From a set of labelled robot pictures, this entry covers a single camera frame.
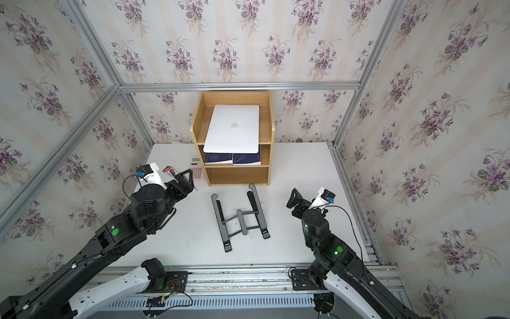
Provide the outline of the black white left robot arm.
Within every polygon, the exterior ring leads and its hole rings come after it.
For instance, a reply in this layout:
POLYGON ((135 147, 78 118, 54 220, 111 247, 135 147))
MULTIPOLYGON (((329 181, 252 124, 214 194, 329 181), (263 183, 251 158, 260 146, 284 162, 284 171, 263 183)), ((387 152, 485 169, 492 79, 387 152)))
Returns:
POLYGON ((128 206, 95 233, 83 249, 43 284, 1 303, 2 318, 87 318, 114 301, 146 290, 167 272, 152 258, 119 279, 83 290, 91 279, 131 249, 163 229, 175 215, 175 204, 194 190, 186 170, 163 183, 148 165, 140 167, 145 185, 130 196, 128 206))

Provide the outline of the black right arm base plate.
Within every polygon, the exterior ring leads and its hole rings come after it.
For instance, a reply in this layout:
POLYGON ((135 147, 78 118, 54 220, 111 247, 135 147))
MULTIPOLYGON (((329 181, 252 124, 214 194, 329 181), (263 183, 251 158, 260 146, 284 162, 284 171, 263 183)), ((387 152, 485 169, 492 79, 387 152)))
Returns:
POLYGON ((313 279, 307 268, 290 267, 288 269, 288 277, 292 282, 294 291, 325 291, 323 283, 319 283, 318 279, 313 279))

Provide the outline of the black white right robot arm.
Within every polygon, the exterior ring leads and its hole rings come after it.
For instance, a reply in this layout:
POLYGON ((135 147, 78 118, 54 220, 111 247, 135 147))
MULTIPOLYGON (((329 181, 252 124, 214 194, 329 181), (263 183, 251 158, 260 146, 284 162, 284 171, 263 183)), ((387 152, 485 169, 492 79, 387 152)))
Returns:
POLYGON ((368 270, 362 257, 331 232, 325 216, 329 208, 336 207, 334 199, 335 194, 325 188, 312 202, 293 189, 286 204, 301 221, 305 245, 315 257, 308 268, 312 287, 338 296, 362 318, 420 318, 368 270))

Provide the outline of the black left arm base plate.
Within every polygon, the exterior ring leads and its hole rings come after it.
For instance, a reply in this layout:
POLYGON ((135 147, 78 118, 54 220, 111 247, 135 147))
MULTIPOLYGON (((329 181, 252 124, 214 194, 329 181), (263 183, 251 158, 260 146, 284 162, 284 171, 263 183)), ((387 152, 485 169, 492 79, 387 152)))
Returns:
POLYGON ((189 273, 187 271, 170 271, 164 276, 151 279, 143 293, 184 292, 189 273))

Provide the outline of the silver laptop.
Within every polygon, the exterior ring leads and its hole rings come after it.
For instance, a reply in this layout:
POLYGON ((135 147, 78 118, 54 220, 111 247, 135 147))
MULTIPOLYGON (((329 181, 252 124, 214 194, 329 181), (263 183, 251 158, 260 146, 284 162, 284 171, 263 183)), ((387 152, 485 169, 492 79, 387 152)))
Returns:
POLYGON ((256 154, 259 149, 259 105, 216 105, 203 151, 256 154))

